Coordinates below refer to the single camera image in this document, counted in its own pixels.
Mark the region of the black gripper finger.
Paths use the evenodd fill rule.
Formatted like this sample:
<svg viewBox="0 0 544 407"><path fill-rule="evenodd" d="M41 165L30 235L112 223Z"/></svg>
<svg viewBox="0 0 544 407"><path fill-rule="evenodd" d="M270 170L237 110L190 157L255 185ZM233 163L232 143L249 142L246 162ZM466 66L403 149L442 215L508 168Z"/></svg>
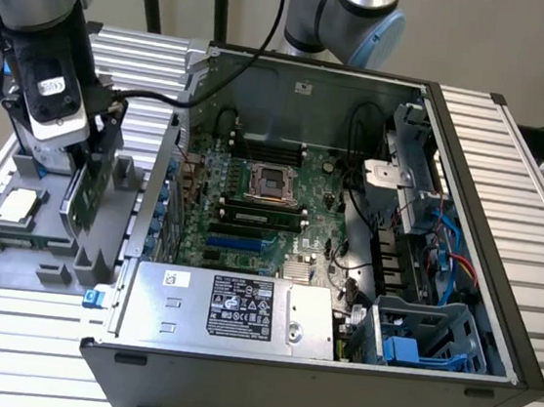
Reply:
<svg viewBox="0 0 544 407"><path fill-rule="evenodd" d="M121 126L128 103L117 97L112 89L96 87L92 91L89 126L90 157L99 161L113 157L123 144Z"/></svg>

